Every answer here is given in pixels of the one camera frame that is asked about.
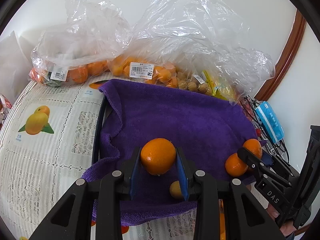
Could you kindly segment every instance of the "barcode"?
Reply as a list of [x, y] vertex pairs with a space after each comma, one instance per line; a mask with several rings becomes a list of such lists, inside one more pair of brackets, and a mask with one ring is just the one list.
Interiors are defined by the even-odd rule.
[[62, 75], [60, 72], [56, 72], [54, 75], [55, 78], [62, 78]]
[[132, 66], [132, 71], [141, 72], [142, 71], [142, 67]]

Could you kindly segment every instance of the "hand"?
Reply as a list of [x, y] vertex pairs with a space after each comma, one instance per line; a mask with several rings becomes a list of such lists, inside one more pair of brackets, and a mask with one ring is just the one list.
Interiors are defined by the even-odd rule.
[[[268, 214], [273, 220], [275, 220], [276, 217], [278, 217], [279, 215], [279, 213], [276, 211], [276, 209], [272, 205], [270, 205], [270, 203], [268, 204], [266, 211], [268, 212]], [[280, 228], [280, 231], [284, 236], [290, 235], [295, 230], [296, 228], [293, 226], [293, 220], [286, 221]]]

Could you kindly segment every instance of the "purple towel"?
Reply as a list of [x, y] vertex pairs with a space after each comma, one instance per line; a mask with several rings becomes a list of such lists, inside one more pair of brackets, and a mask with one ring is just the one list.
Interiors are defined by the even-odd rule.
[[[198, 93], [113, 79], [100, 87], [113, 111], [100, 135], [101, 160], [83, 174], [87, 181], [101, 179], [129, 159], [136, 146], [154, 138], [166, 138], [182, 147], [187, 159], [217, 179], [231, 180], [226, 159], [250, 138], [255, 129], [240, 106]], [[139, 225], [174, 216], [196, 207], [169, 193], [178, 180], [175, 165], [164, 175], [152, 176], [143, 168], [133, 201], [121, 202], [121, 224]]]

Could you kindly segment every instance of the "bag of oranges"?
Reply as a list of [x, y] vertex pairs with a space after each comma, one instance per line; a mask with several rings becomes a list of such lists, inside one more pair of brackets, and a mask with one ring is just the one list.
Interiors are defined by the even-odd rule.
[[123, 53], [131, 28], [107, 0], [65, 0], [67, 23], [48, 27], [31, 52], [29, 76], [47, 86], [79, 84], [108, 71]]

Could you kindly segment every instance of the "mango print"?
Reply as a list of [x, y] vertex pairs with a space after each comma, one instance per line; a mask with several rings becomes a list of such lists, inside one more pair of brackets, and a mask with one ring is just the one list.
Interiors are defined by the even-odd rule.
[[28, 117], [26, 124], [22, 126], [18, 132], [26, 131], [26, 133], [30, 135], [35, 135], [40, 132], [54, 133], [48, 123], [49, 115], [49, 107], [39, 106], [35, 112]]

